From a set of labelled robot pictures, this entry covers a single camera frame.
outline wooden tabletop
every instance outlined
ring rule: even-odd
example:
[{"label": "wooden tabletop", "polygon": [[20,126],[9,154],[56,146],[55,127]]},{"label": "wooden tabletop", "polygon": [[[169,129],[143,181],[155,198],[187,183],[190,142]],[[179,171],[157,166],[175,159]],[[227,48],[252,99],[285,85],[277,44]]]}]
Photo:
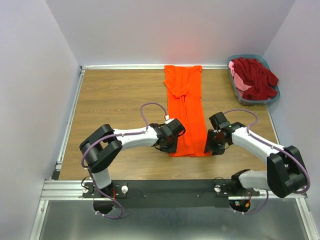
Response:
[{"label": "wooden tabletop", "polygon": [[[165,73],[161,69],[86,70],[68,138],[60,172],[60,180],[81,180],[88,175],[80,165],[80,143],[103,124],[116,129],[144,127],[140,106],[158,102],[167,107]],[[276,142],[265,105],[242,106],[234,95],[226,69],[202,71],[202,104],[207,129],[208,120],[218,112],[244,108],[254,111],[259,122],[251,129]],[[156,105],[148,105],[144,113],[149,123],[162,123],[164,114]],[[230,112],[228,120],[245,125],[254,117],[245,112]],[[109,167],[112,179],[173,180],[230,178],[243,169],[265,170],[265,163],[245,149],[232,145],[223,155],[209,157],[169,157],[154,147],[136,147],[121,151]]]}]

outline dark red cloth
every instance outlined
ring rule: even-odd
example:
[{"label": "dark red cloth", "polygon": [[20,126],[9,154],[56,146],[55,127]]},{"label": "dark red cloth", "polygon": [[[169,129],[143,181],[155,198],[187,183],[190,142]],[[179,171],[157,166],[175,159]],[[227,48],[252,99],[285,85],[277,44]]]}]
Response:
[{"label": "dark red cloth", "polygon": [[277,95],[275,87],[278,78],[267,68],[265,68],[257,59],[235,58],[234,71],[243,80],[245,85],[252,86],[244,91],[242,97],[247,100],[268,100]]}]

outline plastic basket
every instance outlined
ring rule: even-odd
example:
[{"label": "plastic basket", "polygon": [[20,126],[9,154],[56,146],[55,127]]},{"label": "plastic basket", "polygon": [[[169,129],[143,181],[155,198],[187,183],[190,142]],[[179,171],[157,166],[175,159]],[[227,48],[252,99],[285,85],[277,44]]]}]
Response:
[{"label": "plastic basket", "polygon": [[243,97],[241,97],[239,95],[238,90],[237,90],[236,85],[235,85],[235,82],[234,82],[234,78],[231,75],[231,71],[230,71],[230,68],[229,68],[229,62],[232,61],[233,59],[237,59],[237,58],[240,58],[240,57],[243,57],[244,59],[257,59],[258,62],[262,63],[262,65],[265,68],[270,70],[266,60],[264,60],[263,57],[261,57],[259,55],[253,55],[253,54],[233,55],[233,56],[229,57],[226,60],[226,65],[228,67],[228,73],[229,73],[230,81],[231,81],[231,84],[233,86],[235,97],[239,101],[239,103],[241,103],[242,105],[260,105],[260,104],[269,104],[269,103],[272,103],[272,102],[275,102],[276,100],[278,100],[278,98],[280,97],[280,91],[279,91],[278,86],[273,87],[273,89],[278,92],[277,95],[275,97],[273,97],[273,98],[268,99],[268,100],[260,100],[260,101],[247,100],[247,99],[244,99]]}]

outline gray floor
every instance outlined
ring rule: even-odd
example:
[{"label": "gray floor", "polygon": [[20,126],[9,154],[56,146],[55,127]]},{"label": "gray floor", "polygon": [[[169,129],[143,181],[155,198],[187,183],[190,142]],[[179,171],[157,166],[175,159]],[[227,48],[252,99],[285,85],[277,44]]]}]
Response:
[{"label": "gray floor", "polygon": [[[264,200],[255,199],[252,207]],[[127,209],[118,220],[96,216],[91,201],[50,201],[42,240],[305,240],[296,200],[270,199],[253,215],[226,208]]]}]

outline orange cloth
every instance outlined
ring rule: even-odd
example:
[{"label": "orange cloth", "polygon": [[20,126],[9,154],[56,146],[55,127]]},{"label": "orange cloth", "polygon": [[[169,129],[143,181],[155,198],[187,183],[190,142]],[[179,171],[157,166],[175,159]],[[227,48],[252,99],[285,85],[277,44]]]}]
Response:
[{"label": "orange cloth", "polygon": [[171,157],[211,155],[204,153],[207,130],[201,102],[201,71],[202,66],[164,66],[168,114],[172,119],[178,118],[186,130]]}]

